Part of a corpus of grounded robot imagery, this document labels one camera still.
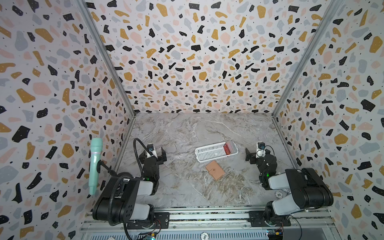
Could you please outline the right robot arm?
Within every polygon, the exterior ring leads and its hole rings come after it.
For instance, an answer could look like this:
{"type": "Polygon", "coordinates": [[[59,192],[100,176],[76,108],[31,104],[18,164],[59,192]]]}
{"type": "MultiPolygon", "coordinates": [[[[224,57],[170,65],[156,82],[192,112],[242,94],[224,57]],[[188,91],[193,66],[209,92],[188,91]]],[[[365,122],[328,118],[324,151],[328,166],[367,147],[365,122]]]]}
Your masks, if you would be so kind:
{"type": "Polygon", "coordinates": [[[263,213],[265,221],[272,222],[308,209],[330,207],[334,203],[330,189],[312,168],[286,169],[278,174],[277,158],[266,149],[255,153],[246,149],[246,161],[257,166],[259,180],[265,190],[290,191],[281,199],[266,204],[263,213]]]}

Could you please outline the tan leather card holder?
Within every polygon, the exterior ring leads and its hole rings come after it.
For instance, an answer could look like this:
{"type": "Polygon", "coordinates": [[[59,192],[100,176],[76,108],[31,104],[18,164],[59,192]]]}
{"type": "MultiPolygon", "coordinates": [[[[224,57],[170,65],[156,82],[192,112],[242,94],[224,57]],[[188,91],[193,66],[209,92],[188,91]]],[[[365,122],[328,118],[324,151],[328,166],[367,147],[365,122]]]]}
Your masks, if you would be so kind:
{"type": "Polygon", "coordinates": [[[209,164],[207,164],[206,170],[214,178],[215,181],[221,179],[226,174],[216,161],[211,161],[209,164]]]}

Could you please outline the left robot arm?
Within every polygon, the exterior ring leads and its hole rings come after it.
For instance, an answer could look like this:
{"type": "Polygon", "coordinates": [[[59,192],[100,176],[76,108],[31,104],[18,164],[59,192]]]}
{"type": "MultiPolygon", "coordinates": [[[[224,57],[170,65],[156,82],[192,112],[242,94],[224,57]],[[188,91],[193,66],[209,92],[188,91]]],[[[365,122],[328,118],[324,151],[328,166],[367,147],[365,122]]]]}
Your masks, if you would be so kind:
{"type": "Polygon", "coordinates": [[[151,154],[143,151],[139,163],[143,169],[142,178],[130,173],[114,173],[94,205],[94,220],[106,221],[110,226],[128,225],[129,228],[150,228],[158,221],[151,204],[139,204],[139,196],[153,196],[159,187],[160,165],[167,161],[166,151],[157,153],[153,144],[147,145],[151,154]]]}

